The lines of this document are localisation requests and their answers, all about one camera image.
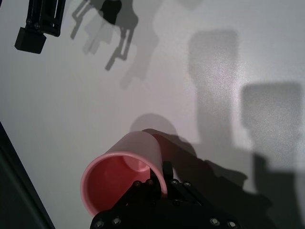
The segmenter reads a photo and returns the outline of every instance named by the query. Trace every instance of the white table surface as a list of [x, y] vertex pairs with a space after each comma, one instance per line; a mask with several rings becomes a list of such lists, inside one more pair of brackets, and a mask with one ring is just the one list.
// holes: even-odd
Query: white table surface
[[258, 152], [271, 173], [295, 174], [305, 222], [305, 1], [135, 0], [128, 58], [109, 71], [120, 30], [98, 33], [92, 9], [71, 39], [80, 2], [67, 1], [60, 37], [47, 35], [40, 55], [14, 48], [28, 1], [0, 8], [0, 120], [56, 228], [89, 228], [84, 169], [146, 128], [242, 172], [250, 193]]

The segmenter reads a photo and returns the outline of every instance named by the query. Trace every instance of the black metal bracket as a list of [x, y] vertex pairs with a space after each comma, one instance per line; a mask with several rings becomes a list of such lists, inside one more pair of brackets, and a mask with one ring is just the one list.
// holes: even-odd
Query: black metal bracket
[[46, 37], [58, 37], [66, 0], [30, 0], [25, 28], [20, 28], [15, 48], [40, 54]]
[[215, 208], [190, 182], [173, 179], [170, 162], [163, 163], [163, 177], [167, 198], [161, 198], [160, 183], [151, 171], [150, 179], [134, 181], [111, 209], [98, 213], [90, 229], [242, 228], [235, 217]]

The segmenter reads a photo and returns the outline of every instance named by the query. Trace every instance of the pink cup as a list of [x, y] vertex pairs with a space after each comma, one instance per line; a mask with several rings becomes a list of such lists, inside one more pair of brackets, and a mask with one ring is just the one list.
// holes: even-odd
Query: pink cup
[[150, 178], [150, 169], [159, 179], [162, 196], [167, 196], [157, 140], [142, 131], [125, 135], [85, 169], [81, 178], [85, 207], [92, 216], [111, 209], [134, 181], [145, 182]]

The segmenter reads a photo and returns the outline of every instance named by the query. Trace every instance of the black metal frame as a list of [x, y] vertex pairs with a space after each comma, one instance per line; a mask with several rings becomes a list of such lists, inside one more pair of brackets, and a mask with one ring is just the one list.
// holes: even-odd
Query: black metal frame
[[135, 181], [112, 209], [98, 213], [90, 229], [241, 229], [237, 219], [209, 203], [189, 182], [173, 179], [170, 162], [163, 163], [168, 189], [161, 198], [158, 179], [151, 171], [145, 183]]
[[30, 0], [25, 28], [20, 28], [15, 48], [21, 51], [41, 53], [46, 37], [44, 33], [58, 37], [66, 0]]
[[1, 123], [0, 228], [54, 229]]

